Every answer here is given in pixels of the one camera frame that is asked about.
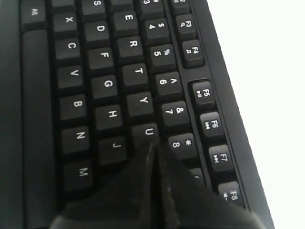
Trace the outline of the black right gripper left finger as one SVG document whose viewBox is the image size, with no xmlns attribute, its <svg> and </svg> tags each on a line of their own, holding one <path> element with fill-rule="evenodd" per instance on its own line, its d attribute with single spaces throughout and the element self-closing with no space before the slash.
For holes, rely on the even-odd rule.
<svg viewBox="0 0 305 229">
<path fill-rule="evenodd" d="M 163 229 L 162 144 L 141 146 L 115 178 L 55 217 L 51 229 Z"/>
</svg>

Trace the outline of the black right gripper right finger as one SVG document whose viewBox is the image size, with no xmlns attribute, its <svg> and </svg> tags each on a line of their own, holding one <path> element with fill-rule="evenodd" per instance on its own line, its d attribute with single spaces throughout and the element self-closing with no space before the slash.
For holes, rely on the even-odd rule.
<svg viewBox="0 0 305 229">
<path fill-rule="evenodd" d="M 263 229 L 259 217 L 200 185 L 167 144 L 156 146 L 165 229 Z"/>
</svg>

